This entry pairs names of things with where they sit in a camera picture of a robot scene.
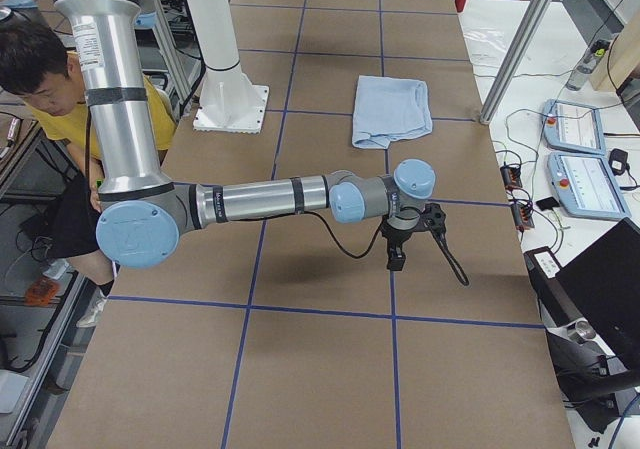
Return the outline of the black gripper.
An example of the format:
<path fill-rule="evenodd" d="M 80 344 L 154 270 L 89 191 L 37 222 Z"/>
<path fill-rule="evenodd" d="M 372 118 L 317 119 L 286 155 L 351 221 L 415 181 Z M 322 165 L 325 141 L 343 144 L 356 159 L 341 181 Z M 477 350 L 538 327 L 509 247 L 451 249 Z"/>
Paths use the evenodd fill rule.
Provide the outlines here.
<path fill-rule="evenodd" d="M 413 233 L 422 230 L 423 224 L 420 218 L 408 220 L 396 217 L 382 218 L 381 234 L 386 240 L 387 269 L 389 271 L 403 270 L 406 262 L 403 244 L 411 238 Z"/>

